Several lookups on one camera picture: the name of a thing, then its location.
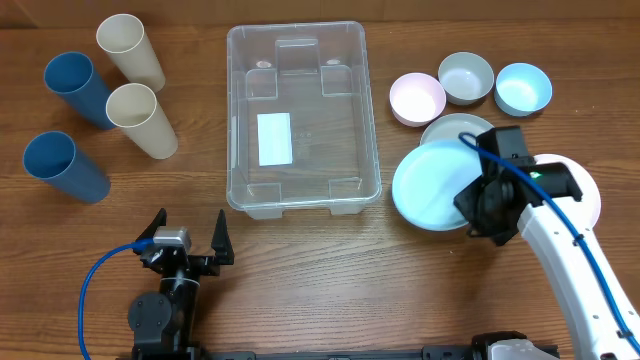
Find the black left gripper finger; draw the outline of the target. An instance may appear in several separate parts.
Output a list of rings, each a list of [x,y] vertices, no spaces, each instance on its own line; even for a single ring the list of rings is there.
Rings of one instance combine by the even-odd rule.
[[[141,254],[147,244],[146,240],[152,239],[155,235],[156,231],[159,227],[165,226],[167,222],[167,212],[165,208],[161,208],[151,223],[146,227],[146,229],[138,236],[135,240],[135,247],[133,252],[135,254]]]
[[[226,215],[223,210],[219,211],[215,230],[213,233],[211,248],[215,252],[215,260],[219,265],[233,265],[235,254],[228,233]]]

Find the light blue plate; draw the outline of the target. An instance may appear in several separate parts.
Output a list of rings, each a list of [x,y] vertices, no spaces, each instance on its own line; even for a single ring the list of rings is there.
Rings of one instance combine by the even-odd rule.
[[[438,140],[412,150],[398,165],[392,198],[409,223],[429,231],[468,224],[454,198],[482,174],[479,155],[458,140]]]

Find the grey plate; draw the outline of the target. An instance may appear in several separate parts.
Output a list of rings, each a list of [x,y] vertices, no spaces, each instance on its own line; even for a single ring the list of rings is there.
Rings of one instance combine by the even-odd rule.
[[[432,121],[423,132],[420,144],[437,140],[457,140],[461,132],[480,135],[493,128],[493,125],[476,115],[468,113],[452,113]]]

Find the pink plate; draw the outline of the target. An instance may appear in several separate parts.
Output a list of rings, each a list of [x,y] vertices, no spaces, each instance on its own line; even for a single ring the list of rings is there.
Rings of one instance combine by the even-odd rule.
[[[594,227],[601,214],[602,202],[599,188],[590,173],[576,161],[558,154],[538,154],[534,160],[537,164],[561,162],[569,169],[582,192],[580,211],[588,225]]]

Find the light blue bowl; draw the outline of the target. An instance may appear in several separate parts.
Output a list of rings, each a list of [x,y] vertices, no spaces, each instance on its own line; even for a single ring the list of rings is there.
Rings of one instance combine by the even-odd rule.
[[[552,96],[550,78],[532,64],[509,64],[495,80],[494,100],[510,116],[527,117],[539,112],[550,103]]]

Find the beige cup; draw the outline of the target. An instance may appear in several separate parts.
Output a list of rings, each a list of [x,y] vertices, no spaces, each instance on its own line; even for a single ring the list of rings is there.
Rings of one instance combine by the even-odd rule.
[[[178,138],[155,92],[140,83],[115,89],[106,102],[108,119],[142,151],[167,159],[178,149]]]
[[[115,14],[97,28],[96,41],[121,73],[132,83],[159,92],[166,77],[141,20],[131,14]]]

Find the grey bowl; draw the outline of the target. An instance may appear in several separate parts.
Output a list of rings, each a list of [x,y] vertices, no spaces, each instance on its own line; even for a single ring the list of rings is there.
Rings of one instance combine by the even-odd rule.
[[[471,52],[456,52],[440,63],[438,80],[450,103],[467,106],[485,98],[493,89],[495,75],[483,57]]]

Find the pink bowl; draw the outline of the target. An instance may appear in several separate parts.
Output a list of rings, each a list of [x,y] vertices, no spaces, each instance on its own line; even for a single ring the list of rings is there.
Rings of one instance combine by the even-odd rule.
[[[397,78],[389,91],[394,117],[402,124],[420,127],[436,119],[444,110],[447,99],[440,82],[431,75],[407,73]]]

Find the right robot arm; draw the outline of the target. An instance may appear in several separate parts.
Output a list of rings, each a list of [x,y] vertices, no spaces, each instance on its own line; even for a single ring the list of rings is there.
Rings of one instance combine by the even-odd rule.
[[[580,217],[582,194],[562,163],[492,160],[401,165],[392,185],[396,208],[428,228],[452,213],[478,237],[504,244],[521,234],[534,250],[584,359],[639,356],[639,316],[613,274],[594,232]]]

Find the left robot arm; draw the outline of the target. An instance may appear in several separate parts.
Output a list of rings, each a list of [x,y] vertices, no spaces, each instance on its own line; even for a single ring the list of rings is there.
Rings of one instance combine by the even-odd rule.
[[[203,360],[208,352],[192,340],[200,280],[218,276],[220,265],[213,255],[192,255],[191,237],[185,227],[169,227],[167,212],[160,209],[136,239],[135,252],[142,265],[160,276],[159,289],[133,300],[128,310],[134,333],[133,359]]]

